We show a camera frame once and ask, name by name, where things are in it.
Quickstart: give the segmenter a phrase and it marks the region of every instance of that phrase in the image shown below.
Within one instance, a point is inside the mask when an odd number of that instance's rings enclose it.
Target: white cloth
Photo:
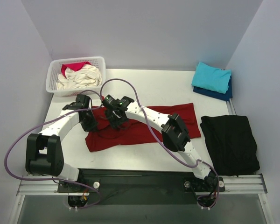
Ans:
[[[102,83],[102,75],[97,67],[85,64],[79,71],[70,68],[58,75],[56,87],[58,90],[77,89],[98,86]]]

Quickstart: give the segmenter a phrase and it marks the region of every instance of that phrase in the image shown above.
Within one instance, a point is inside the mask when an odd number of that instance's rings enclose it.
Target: black cloth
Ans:
[[[206,147],[219,175],[249,175],[260,169],[246,116],[203,116],[201,121]]]

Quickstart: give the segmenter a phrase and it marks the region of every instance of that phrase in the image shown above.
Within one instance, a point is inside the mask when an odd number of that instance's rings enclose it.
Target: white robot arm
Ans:
[[[59,116],[62,119],[53,123],[38,134],[30,134],[27,138],[26,170],[30,173],[51,175],[60,179],[76,181],[79,176],[79,169],[64,163],[61,141],[67,133],[78,123],[81,123],[85,131],[93,131],[97,122],[92,111],[74,112],[68,116],[66,113],[86,109],[89,106],[90,98],[86,95],[77,95],[76,101],[66,105]],[[106,117],[112,127],[125,123],[128,119],[138,120],[146,124],[144,109],[151,127],[162,133],[164,145],[172,151],[179,153],[185,162],[191,166],[197,160],[203,160],[194,149],[189,138],[189,132],[178,114],[169,115],[153,111],[147,107],[139,107],[134,100],[123,97],[115,100],[108,95],[103,100],[107,108]],[[40,154],[40,150],[47,148],[47,154]],[[196,178],[205,179],[210,168],[203,163],[192,169]]]

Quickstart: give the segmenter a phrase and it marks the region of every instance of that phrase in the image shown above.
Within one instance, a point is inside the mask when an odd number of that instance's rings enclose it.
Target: stack of folded clothes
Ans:
[[[229,101],[232,98],[231,70],[213,68],[199,62],[192,86],[193,92]]]

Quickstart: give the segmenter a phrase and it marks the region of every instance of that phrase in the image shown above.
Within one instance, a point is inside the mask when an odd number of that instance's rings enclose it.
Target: red shirt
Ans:
[[[198,129],[193,103],[174,106],[148,106],[148,108],[165,114],[178,113],[185,122],[190,138],[199,138],[201,134]],[[106,119],[104,111],[106,108],[94,110],[93,114],[98,122],[98,131],[89,132],[86,137],[86,145],[90,152],[100,151],[116,145],[133,145],[156,142],[146,124],[130,119],[123,124],[121,129],[113,129]],[[154,133],[162,141],[162,134],[156,130]]]

